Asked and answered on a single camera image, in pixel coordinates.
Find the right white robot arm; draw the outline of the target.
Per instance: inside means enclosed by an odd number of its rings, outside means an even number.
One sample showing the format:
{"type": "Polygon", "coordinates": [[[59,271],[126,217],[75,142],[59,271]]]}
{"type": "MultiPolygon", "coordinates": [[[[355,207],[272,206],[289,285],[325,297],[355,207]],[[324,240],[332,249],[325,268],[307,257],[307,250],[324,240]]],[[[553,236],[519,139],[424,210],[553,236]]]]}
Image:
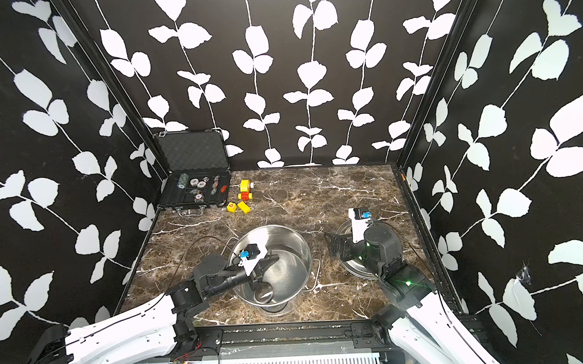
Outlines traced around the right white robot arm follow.
{"type": "Polygon", "coordinates": [[[331,257],[357,260],[377,278],[390,303],[375,316],[374,337],[404,357],[400,364],[501,364],[476,319],[456,315],[439,287],[407,262],[391,225],[373,222],[359,236],[327,233],[324,239],[331,257]]]}

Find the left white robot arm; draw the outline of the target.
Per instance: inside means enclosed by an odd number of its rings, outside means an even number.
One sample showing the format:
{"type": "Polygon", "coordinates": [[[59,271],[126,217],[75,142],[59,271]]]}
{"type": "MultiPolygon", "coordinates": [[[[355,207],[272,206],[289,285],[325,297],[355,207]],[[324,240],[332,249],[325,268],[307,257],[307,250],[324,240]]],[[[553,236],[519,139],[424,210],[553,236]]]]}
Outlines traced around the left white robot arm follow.
{"type": "Polygon", "coordinates": [[[235,287],[259,286],[278,260],[263,249],[244,252],[236,264],[209,255],[189,280],[125,313],[79,328],[48,328],[27,364],[130,364],[185,354],[199,343],[193,317],[208,309],[212,298],[235,287]]]}

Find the stainless steel pot lid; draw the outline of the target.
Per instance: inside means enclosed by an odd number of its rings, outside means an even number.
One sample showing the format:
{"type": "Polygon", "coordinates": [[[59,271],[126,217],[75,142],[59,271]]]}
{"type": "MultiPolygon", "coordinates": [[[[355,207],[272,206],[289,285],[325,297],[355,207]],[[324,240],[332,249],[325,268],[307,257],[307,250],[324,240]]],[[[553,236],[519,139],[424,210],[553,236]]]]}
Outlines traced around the stainless steel pot lid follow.
{"type": "Polygon", "coordinates": [[[344,222],[338,228],[340,239],[336,255],[345,269],[364,280],[384,280],[404,265],[403,239],[391,225],[372,220],[366,224],[363,239],[354,242],[353,224],[344,222]]]}

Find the metal ladle spoon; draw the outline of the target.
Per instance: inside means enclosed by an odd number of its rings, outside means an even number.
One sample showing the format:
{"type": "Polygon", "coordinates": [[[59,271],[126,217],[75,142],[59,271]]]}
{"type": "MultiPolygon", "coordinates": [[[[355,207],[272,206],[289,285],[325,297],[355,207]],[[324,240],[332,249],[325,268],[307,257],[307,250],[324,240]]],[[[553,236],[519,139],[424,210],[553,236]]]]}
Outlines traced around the metal ladle spoon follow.
{"type": "Polygon", "coordinates": [[[274,297],[273,286],[269,282],[257,282],[253,289],[253,297],[256,303],[267,304],[270,303],[274,297]]]}

